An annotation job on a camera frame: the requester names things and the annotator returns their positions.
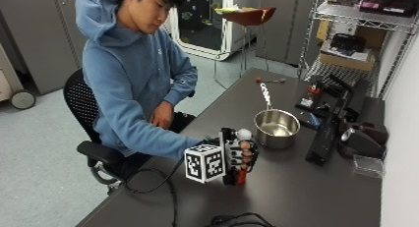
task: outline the white ball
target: white ball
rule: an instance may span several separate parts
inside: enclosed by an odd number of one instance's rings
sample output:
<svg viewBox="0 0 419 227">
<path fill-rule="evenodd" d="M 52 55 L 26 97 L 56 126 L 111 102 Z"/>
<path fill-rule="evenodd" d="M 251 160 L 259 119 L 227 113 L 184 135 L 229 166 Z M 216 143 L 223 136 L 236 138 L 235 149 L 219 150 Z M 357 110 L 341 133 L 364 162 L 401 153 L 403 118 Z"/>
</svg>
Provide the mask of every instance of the white ball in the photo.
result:
<svg viewBox="0 0 419 227">
<path fill-rule="evenodd" d="M 240 129 L 237 131 L 237 139 L 239 141 L 248 141 L 251 140 L 251 131 L 247 129 Z"/>
</svg>

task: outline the black cable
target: black cable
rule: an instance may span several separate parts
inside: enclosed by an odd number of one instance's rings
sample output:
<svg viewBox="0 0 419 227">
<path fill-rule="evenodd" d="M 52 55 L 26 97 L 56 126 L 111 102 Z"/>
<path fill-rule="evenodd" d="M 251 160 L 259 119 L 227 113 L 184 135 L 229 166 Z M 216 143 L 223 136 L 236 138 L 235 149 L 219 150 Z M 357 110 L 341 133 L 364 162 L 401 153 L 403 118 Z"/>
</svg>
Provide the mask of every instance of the black cable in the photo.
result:
<svg viewBox="0 0 419 227">
<path fill-rule="evenodd" d="M 257 221 L 244 221 L 244 222 L 237 222 L 237 223 L 233 223 L 231 225 L 228 225 L 228 227 L 235 227 L 235 226 L 240 226 L 240 225 L 245 225 L 245 224 L 252 224 L 252 225 L 259 225 L 259 226 L 263 226 L 263 227 L 272 227 L 272 225 L 265 225 Z"/>
<path fill-rule="evenodd" d="M 261 221 L 261 222 L 257 222 L 257 221 L 245 221 L 245 222 L 237 222 L 235 224 L 231 224 L 228 225 L 228 227 L 233 227 L 233 226 L 239 226 L 239 225 L 245 225 L 245 224 L 257 224 L 259 226 L 264 226 L 264 227 L 273 227 L 273 225 L 271 225 L 269 222 L 267 222 L 267 220 L 261 217 L 261 215 L 256 214 L 256 213 L 252 213 L 252 212 L 245 212 L 240 215 L 235 215 L 235 216 L 216 216 L 212 218 L 212 225 L 221 225 L 229 221 L 232 221 L 233 219 L 239 219 L 244 216 L 248 216 L 248 215 L 253 215 L 255 217 L 257 217 L 257 219 Z"/>
<path fill-rule="evenodd" d="M 128 179 L 123 182 L 123 186 L 124 188 L 131 191 L 133 194 L 141 194 L 141 195 L 145 195 L 145 194 L 149 194 L 152 193 L 165 182 L 168 182 L 168 186 L 169 186 L 169 189 L 171 189 L 171 195 L 172 195 L 172 200 L 173 200 L 173 222 L 172 222 L 172 226 L 175 227 L 176 226 L 176 217 L 177 217 L 177 199 L 176 199 L 176 194 L 175 194 L 175 184 L 171 180 L 171 176 L 173 175 L 176 169 L 179 168 L 180 164 L 183 163 L 183 159 L 177 162 L 177 164 L 175 165 L 175 168 L 173 168 L 173 171 L 171 172 L 169 175 L 167 175 L 163 171 L 155 169 L 155 168 L 143 168 L 143 169 L 139 169 L 136 173 L 133 173 Z M 141 172 L 155 172 L 157 173 L 163 178 L 164 178 L 164 181 L 155 187 L 152 188 L 151 190 L 148 191 L 139 191 L 136 189 L 132 189 L 129 186 L 128 186 L 128 183 L 129 181 L 132 180 L 132 178 Z"/>
</svg>

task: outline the man's left hand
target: man's left hand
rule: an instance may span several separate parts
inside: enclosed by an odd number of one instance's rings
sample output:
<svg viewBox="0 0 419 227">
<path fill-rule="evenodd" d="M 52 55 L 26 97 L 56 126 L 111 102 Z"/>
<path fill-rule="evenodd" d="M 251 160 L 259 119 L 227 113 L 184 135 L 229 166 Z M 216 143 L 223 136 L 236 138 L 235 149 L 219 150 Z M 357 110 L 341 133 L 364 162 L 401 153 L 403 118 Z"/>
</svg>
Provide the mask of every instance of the man's left hand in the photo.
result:
<svg viewBox="0 0 419 227">
<path fill-rule="evenodd" d="M 163 101 L 153 111 L 149 123 L 167 130 L 171 127 L 172 116 L 173 106 L 169 102 Z"/>
</svg>

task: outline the hood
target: hood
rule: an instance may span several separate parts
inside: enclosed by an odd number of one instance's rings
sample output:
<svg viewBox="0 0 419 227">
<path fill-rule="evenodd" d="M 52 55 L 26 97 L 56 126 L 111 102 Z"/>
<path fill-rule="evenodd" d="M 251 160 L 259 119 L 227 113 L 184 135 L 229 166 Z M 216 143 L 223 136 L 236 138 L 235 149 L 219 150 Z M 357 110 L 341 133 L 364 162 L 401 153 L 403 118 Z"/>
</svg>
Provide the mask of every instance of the hood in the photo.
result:
<svg viewBox="0 0 419 227">
<path fill-rule="evenodd" d="M 76 24 L 81 34 L 103 46 L 124 46 L 141 35 L 116 22 L 116 0 L 76 0 Z"/>
</svg>

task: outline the black office chair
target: black office chair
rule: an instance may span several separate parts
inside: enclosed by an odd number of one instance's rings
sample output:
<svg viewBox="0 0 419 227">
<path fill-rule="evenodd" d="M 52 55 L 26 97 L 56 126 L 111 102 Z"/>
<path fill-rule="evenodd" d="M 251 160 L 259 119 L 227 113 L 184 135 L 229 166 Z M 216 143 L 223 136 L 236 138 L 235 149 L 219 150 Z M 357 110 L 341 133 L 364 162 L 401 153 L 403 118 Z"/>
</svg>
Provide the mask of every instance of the black office chair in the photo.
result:
<svg viewBox="0 0 419 227">
<path fill-rule="evenodd" d="M 84 141 L 79 144 L 77 151 L 87 155 L 92 174 L 97 181 L 108 186 L 108 192 L 111 193 L 116 188 L 116 182 L 127 182 L 127 179 L 140 169 L 151 155 L 135 153 L 124 157 L 117 150 L 101 145 L 100 135 L 93 130 L 99 107 L 93 92 L 84 82 L 81 69 L 68 78 L 63 93 L 67 106 L 91 138 L 89 142 Z M 100 172 L 107 173 L 111 178 L 105 179 Z"/>
</svg>

